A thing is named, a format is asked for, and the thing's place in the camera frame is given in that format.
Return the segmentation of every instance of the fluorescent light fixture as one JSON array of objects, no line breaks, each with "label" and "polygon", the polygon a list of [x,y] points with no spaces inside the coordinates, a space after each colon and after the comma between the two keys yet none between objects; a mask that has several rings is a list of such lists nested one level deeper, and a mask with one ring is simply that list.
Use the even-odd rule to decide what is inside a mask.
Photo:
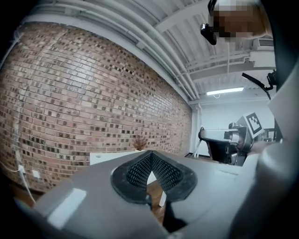
[{"label": "fluorescent light fixture", "polygon": [[230,93],[230,92],[238,92],[244,90],[244,87],[240,88],[233,88],[233,89],[226,89],[226,90],[220,90],[220,91],[208,91],[207,95],[216,95],[216,94],[222,94],[222,93]]}]

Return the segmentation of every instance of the brick wall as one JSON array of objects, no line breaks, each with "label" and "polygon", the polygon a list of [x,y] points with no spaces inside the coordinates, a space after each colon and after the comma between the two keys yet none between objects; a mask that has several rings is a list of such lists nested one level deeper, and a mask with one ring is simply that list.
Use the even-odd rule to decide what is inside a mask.
[{"label": "brick wall", "polygon": [[19,160],[30,188],[47,191],[88,166],[90,152],[134,150],[137,134],[147,149],[189,152],[191,109],[144,62],[79,28],[21,32],[0,73],[0,159],[12,169]]}]

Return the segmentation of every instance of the brown plant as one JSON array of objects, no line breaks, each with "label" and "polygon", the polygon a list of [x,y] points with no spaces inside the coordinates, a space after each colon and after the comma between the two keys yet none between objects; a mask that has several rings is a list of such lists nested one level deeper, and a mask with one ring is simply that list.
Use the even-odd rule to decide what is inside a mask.
[{"label": "brown plant", "polygon": [[141,151],[146,146],[148,139],[143,138],[141,135],[136,135],[136,137],[133,139],[133,146]]}]

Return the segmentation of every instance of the wall outlet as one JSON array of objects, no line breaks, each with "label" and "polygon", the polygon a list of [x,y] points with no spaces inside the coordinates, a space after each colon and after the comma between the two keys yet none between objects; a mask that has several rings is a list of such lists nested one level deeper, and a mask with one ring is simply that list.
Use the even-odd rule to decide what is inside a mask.
[{"label": "wall outlet", "polygon": [[24,168],[23,165],[20,165],[20,164],[19,164],[18,170],[19,170],[21,173],[24,173],[24,174],[26,173],[26,172],[25,172],[25,168]]},{"label": "wall outlet", "polygon": [[35,178],[41,178],[41,176],[39,175],[39,172],[38,172],[38,171],[36,171],[36,170],[32,170],[32,173],[33,173],[33,176],[34,176]]}]

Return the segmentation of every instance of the air conditioning unit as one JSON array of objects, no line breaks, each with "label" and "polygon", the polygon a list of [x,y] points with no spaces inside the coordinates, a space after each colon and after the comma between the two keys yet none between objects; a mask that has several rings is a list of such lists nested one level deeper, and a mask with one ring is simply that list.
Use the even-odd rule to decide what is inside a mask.
[{"label": "air conditioning unit", "polygon": [[273,39],[268,39],[268,38],[254,39],[252,49],[253,50],[274,51]]}]

